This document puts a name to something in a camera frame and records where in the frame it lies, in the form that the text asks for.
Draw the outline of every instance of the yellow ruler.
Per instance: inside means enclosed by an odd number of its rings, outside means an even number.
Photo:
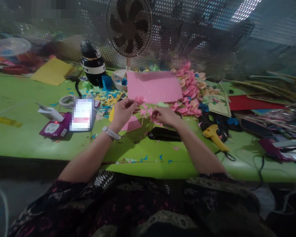
[[[0,117],[0,123],[3,123],[5,125],[14,126],[14,127],[21,127],[22,123],[17,122],[15,120],[11,120],[8,118]]]

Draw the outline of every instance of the woman's right hand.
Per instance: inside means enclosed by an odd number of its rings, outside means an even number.
[[[183,124],[183,120],[168,107],[155,107],[152,117],[171,127],[177,128]]]

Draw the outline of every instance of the glue gun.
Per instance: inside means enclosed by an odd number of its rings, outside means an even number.
[[[213,124],[209,126],[206,130],[203,131],[203,135],[206,138],[210,138],[216,146],[219,148],[221,151],[229,151],[229,148],[221,141],[221,139],[218,137],[216,131],[218,130],[217,124]]]

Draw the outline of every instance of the fan guard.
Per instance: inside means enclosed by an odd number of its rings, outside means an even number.
[[[110,42],[121,55],[141,54],[151,36],[151,12],[145,0],[111,0],[106,12]]]

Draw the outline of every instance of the phone screen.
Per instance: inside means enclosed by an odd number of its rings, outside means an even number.
[[[70,131],[89,131],[94,123],[94,100],[77,99],[72,108]]]

